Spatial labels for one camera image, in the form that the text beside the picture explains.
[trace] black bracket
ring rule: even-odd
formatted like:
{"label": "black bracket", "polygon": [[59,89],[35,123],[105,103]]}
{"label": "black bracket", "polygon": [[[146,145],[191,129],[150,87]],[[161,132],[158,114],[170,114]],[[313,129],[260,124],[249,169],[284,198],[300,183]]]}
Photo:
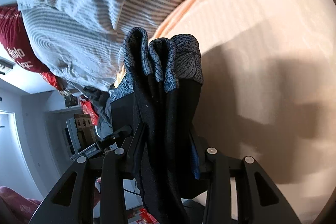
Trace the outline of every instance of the black bracket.
{"label": "black bracket", "polygon": [[[33,215],[30,224],[92,224],[95,179],[101,177],[100,222],[127,224],[123,179],[133,179],[144,146],[140,123],[134,136],[127,128],[95,144],[100,152],[116,136],[121,148],[99,156],[82,151]],[[209,180],[204,224],[300,224],[293,209],[256,160],[223,155],[215,148],[202,149],[194,131],[190,140],[198,154],[199,178]],[[238,220],[231,219],[231,182],[236,179]]]}

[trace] red bag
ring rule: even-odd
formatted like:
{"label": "red bag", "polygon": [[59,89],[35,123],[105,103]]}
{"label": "red bag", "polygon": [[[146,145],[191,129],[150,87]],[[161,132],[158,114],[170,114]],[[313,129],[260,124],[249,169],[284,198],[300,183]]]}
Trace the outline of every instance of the red bag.
{"label": "red bag", "polygon": [[23,24],[22,14],[16,7],[0,7],[0,42],[22,68],[32,72],[50,71],[35,56]]}
{"label": "red bag", "polygon": [[91,122],[94,126],[98,125],[98,119],[99,119],[99,115],[95,112],[92,104],[90,101],[82,101],[79,100],[81,103],[81,107],[82,110],[84,112],[84,114],[89,114],[91,117]]}
{"label": "red bag", "polygon": [[42,72],[40,75],[46,80],[50,85],[55,87],[57,90],[62,91],[64,90],[62,85],[58,83],[57,77],[50,71],[50,72]]}
{"label": "red bag", "polygon": [[140,217],[144,223],[155,224],[158,221],[152,216],[150,213],[147,212],[146,209],[140,209]]}

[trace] white wall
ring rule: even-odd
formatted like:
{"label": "white wall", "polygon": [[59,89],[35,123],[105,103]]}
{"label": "white wall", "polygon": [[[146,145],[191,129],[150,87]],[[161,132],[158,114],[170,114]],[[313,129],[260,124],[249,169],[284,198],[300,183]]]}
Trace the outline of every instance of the white wall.
{"label": "white wall", "polygon": [[41,194],[46,196],[60,178],[50,149],[44,110],[52,92],[22,96],[23,124],[26,141],[36,170],[34,180]]}
{"label": "white wall", "polygon": [[0,79],[0,90],[8,91],[10,93],[23,96],[23,95],[28,95],[29,93],[9,84],[8,82]]}
{"label": "white wall", "polygon": [[71,152],[67,147],[65,128],[67,119],[75,113],[83,113],[82,109],[66,112],[47,112],[45,115],[47,133],[50,140],[50,148],[53,154],[58,172],[62,175],[71,165]]}
{"label": "white wall", "polygon": [[[124,179],[123,182],[124,182],[124,189],[129,190],[131,192],[134,192],[135,189],[135,192],[140,194],[140,190],[138,189],[138,187],[136,187],[135,180]],[[126,210],[142,205],[142,199],[140,196],[128,193],[126,191],[124,191],[124,195],[125,195]]]}
{"label": "white wall", "polygon": [[[8,184],[9,181],[7,179],[4,180],[4,178],[8,177],[8,179],[13,180],[13,184],[10,185],[13,187],[13,190],[27,198],[41,199],[42,195],[33,180],[33,174],[36,173],[36,170],[33,168],[33,159],[26,141],[26,132],[22,118],[21,97],[2,89],[0,89],[0,97],[2,98],[2,101],[0,102],[0,110],[15,113],[17,127],[17,135],[16,133],[10,134],[8,132],[9,127],[7,127],[7,129],[5,128],[5,132],[0,132],[0,162],[4,164],[4,162],[9,161],[12,164],[11,166],[6,165],[0,168],[0,173],[3,174],[0,183]],[[12,151],[12,153],[3,154],[3,151]]]}
{"label": "white wall", "polygon": [[48,92],[48,94],[48,99],[44,104],[43,111],[56,111],[66,108],[64,97],[59,94],[57,90]]}

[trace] gray leaf pattern fabric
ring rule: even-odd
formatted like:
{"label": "gray leaf pattern fabric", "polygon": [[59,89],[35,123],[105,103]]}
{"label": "gray leaf pattern fabric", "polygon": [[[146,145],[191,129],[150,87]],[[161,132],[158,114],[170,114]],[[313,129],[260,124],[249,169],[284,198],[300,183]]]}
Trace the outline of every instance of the gray leaf pattern fabric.
{"label": "gray leaf pattern fabric", "polygon": [[153,73],[157,82],[164,82],[165,92],[179,88],[179,79],[191,79],[203,84],[201,53],[196,38],[190,34],[179,34],[171,39],[158,38],[148,45],[147,32],[133,28],[124,41],[126,75],[120,85],[111,91],[110,102],[133,92],[133,77],[130,70],[135,66],[133,48],[140,48],[144,75]]}

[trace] black cloth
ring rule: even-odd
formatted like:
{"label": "black cloth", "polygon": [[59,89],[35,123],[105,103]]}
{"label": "black cloth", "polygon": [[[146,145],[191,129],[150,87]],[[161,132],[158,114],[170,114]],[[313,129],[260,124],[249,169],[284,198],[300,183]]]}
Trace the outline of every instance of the black cloth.
{"label": "black cloth", "polygon": [[112,127],[112,117],[111,117],[111,105],[110,105],[110,94],[86,86],[83,89],[83,94],[90,100],[92,105],[95,107],[95,111],[99,115],[97,132],[101,138],[113,133]]}
{"label": "black cloth", "polygon": [[192,199],[183,202],[184,209],[190,219],[190,224],[202,224],[205,207]]}
{"label": "black cloth", "polygon": [[181,198],[207,189],[194,176],[189,139],[203,83],[198,42],[182,34],[148,44],[146,31],[134,28],[124,41],[124,59],[126,76],[111,96],[111,108],[133,93],[133,129],[146,125],[134,174],[143,205],[161,224],[189,223]]}

